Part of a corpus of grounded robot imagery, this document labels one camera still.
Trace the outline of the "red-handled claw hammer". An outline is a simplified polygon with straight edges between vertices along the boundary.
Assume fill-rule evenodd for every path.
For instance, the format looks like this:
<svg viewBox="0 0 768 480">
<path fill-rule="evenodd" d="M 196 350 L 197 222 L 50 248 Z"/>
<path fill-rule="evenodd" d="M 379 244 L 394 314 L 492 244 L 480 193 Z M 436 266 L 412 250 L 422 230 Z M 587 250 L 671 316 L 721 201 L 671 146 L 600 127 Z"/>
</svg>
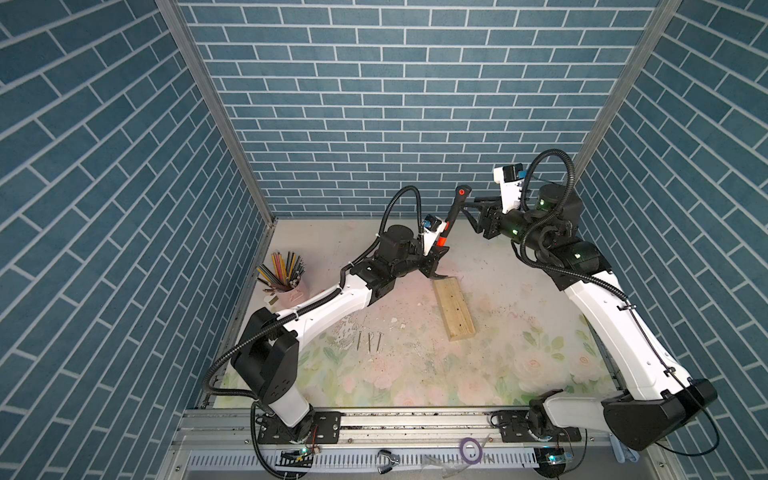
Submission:
<svg viewBox="0 0 768 480">
<path fill-rule="evenodd" d="M 438 274 L 436 270 L 438 268 L 439 261 L 449 250 L 449 248 L 445 246 L 448 235 L 450 234 L 451 229 L 453 228 L 455 221 L 457 220 L 457 217 L 459 216 L 471 192 L 472 188 L 469 185 L 460 184 L 456 187 L 453 203 L 444 222 L 445 227 L 437 237 L 435 245 L 432 247 L 432 251 L 434 253 L 434 262 L 429 272 L 430 279 L 445 278 L 445 275 Z"/>
</svg>

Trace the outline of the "wooden block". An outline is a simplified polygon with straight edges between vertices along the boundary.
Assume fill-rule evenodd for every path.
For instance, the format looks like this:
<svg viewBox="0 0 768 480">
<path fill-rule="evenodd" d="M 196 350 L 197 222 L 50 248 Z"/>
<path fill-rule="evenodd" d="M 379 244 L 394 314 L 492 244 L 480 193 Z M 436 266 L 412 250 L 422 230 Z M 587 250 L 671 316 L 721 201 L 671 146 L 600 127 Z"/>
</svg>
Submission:
<svg viewBox="0 0 768 480">
<path fill-rule="evenodd" d="M 458 279 L 434 279 L 432 285 L 448 339 L 459 341 L 474 337 L 476 329 Z"/>
</svg>

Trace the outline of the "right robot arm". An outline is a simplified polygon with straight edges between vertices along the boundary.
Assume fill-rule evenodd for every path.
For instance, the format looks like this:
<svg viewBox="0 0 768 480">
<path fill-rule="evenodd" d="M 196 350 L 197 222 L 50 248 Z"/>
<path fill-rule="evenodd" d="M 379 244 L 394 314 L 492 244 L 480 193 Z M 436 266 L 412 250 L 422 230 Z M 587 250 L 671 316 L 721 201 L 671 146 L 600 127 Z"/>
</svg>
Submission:
<svg viewBox="0 0 768 480">
<path fill-rule="evenodd" d="M 523 180 L 504 183 L 497 197 L 468 202 L 466 215 L 487 239 L 503 235 L 527 266 L 544 271 L 586 317 L 620 375 L 620 392 L 605 397 L 551 390 L 529 403 L 533 434 L 581 428 L 613 434 L 627 447 L 644 450 L 718 398 L 711 381 L 694 378 L 661 345 L 622 291 L 596 245 L 578 236 L 583 202 L 572 188 L 546 184 L 535 206 L 526 205 Z"/>
</svg>

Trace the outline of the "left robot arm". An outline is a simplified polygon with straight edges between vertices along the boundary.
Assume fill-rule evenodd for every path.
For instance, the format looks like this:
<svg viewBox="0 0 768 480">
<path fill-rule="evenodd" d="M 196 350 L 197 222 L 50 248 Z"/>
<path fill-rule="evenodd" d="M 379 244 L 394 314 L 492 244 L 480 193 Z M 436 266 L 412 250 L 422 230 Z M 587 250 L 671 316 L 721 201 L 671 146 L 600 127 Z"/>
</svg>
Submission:
<svg viewBox="0 0 768 480">
<path fill-rule="evenodd" d="M 339 283 L 277 313 L 252 314 L 238 343 L 216 359 L 203 380 L 214 396 L 250 398 L 298 439 L 312 429 L 314 409 L 295 386 L 302 349 L 348 315 L 390 293 L 411 272 L 430 278 L 449 248 L 453 222 L 429 215 L 414 233 L 392 225 L 340 270 Z"/>
</svg>

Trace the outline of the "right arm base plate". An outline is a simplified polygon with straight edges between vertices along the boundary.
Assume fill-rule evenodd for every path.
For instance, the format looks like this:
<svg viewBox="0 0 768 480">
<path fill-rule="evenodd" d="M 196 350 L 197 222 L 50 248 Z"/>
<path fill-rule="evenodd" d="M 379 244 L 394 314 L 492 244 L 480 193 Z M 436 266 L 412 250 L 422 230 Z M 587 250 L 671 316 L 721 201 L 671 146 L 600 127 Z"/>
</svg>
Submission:
<svg viewBox="0 0 768 480">
<path fill-rule="evenodd" d="M 531 419 L 529 409 L 506 409 L 488 415 L 489 425 L 497 429 L 503 443 L 578 443 L 582 434 L 578 428 L 556 427 L 536 414 Z"/>
</svg>

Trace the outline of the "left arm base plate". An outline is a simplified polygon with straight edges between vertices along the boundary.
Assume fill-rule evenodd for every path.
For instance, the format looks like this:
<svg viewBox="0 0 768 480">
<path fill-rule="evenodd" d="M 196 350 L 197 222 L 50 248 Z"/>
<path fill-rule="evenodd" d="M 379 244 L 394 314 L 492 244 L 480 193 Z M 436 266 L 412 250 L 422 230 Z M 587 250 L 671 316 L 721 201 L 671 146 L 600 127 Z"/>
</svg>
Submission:
<svg viewBox="0 0 768 480">
<path fill-rule="evenodd" d="M 337 444 L 342 414 L 339 411 L 311 410 L 296 426 L 288 427 L 274 416 L 255 420 L 257 440 L 266 445 Z"/>
</svg>

